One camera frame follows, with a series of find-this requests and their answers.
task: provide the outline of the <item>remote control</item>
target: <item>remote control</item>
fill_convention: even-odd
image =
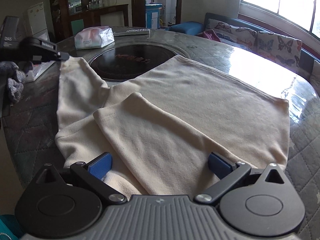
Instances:
[[[137,34],[150,34],[149,29],[137,29],[137,30],[128,30],[125,32],[114,32],[113,36],[124,36],[124,35],[137,35]]]

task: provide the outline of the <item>wooden door frame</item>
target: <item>wooden door frame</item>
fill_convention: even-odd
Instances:
[[[182,0],[177,0],[176,4],[176,24],[181,22]],[[131,14],[133,27],[145,27],[146,6],[145,0],[131,0]]]

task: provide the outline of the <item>blue cabinet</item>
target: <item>blue cabinet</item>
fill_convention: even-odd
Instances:
[[[160,29],[160,9],[162,4],[146,4],[146,27]]]

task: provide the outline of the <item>induction cooktop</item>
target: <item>induction cooktop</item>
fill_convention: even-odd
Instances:
[[[161,65],[176,53],[157,46],[134,44],[103,52],[90,66],[104,80],[123,82]]]

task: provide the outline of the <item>floor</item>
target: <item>floor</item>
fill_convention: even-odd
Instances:
[[[5,141],[3,128],[0,129],[0,215],[14,214],[22,186],[12,164]]]

